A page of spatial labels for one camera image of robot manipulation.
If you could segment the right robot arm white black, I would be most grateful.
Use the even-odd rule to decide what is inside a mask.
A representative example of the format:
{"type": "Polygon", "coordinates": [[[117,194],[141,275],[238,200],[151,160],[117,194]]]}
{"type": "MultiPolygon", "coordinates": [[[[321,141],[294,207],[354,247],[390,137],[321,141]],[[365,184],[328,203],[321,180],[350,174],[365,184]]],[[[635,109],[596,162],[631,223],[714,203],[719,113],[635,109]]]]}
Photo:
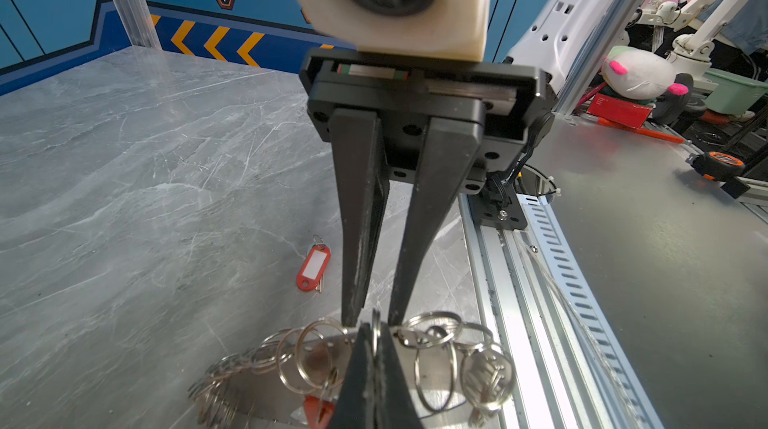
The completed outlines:
{"type": "Polygon", "coordinates": [[[300,71],[308,113],[332,147],[343,227],[341,316],[365,304],[389,186],[413,187],[388,321],[404,319],[448,210],[467,194],[486,226],[526,225],[513,174],[550,128],[555,68],[571,64],[599,11],[549,0],[528,32],[539,51],[500,64],[312,50],[300,71]]]}

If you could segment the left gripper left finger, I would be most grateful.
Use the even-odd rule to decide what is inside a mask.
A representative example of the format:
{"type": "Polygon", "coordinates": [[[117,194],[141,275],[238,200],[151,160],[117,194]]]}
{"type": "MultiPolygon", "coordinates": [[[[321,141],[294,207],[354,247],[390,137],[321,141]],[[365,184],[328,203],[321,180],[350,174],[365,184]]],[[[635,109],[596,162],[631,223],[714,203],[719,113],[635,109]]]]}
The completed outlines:
{"type": "Polygon", "coordinates": [[[336,408],[328,429],[374,427],[373,337],[369,324],[357,332],[336,408]]]}

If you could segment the red tag with grey key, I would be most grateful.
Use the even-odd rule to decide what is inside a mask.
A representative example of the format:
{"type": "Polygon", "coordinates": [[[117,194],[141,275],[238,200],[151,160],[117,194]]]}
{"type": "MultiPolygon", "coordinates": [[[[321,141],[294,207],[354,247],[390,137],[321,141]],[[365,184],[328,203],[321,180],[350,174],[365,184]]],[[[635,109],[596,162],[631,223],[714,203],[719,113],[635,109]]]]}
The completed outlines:
{"type": "Polygon", "coordinates": [[[295,282],[303,292],[321,292],[325,271],[331,260],[331,249],[318,235],[313,236],[313,243],[296,276],[295,282]]]}

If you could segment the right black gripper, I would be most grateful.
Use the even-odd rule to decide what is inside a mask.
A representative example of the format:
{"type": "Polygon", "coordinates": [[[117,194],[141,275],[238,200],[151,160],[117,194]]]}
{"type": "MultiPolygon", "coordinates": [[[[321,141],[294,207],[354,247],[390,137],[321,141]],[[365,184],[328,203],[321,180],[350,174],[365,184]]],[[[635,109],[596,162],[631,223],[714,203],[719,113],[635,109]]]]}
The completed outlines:
{"type": "Polygon", "coordinates": [[[555,104],[550,76],[523,65],[312,49],[299,78],[308,115],[331,139],[348,327],[365,305],[388,176],[414,182],[388,310],[388,324],[401,325],[454,199],[516,165],[534,122],[555,104]]]}

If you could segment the red head silver key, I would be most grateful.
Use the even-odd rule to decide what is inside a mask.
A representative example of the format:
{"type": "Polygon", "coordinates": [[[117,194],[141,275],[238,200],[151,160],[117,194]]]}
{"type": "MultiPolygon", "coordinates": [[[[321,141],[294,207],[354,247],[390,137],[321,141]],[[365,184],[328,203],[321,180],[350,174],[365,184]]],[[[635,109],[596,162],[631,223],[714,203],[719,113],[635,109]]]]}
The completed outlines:
{"type": "Polygon", "coordinates": [[[333,417],[336,405],[332,401],[307,395],[303,402],[303,411],[310,429],[327,429],[333,417]]]}

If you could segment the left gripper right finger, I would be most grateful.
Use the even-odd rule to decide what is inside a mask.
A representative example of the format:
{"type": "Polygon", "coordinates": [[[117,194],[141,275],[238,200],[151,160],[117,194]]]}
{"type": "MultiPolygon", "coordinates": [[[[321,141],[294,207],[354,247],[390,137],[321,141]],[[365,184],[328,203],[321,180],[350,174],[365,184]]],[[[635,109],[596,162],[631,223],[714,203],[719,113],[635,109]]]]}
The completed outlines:
{"type": "Polygon", "coordinates": [[[422,429],[404,376],[395,341],[387,326],[375,338],[374,427],[422,429]]]}

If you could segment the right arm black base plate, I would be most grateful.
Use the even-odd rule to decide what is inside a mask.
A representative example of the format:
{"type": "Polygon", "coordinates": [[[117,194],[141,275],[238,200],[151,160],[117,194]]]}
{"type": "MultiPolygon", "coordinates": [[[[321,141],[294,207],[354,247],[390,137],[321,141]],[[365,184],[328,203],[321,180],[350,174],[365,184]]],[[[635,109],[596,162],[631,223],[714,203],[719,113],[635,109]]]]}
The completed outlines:
{"type": "Polygon", "coordinates": [[[498,173],[492,173],[481,191],[472,198],[478,224],[499,230],[525,230],[527,219],[517,193],[498,173]]]}

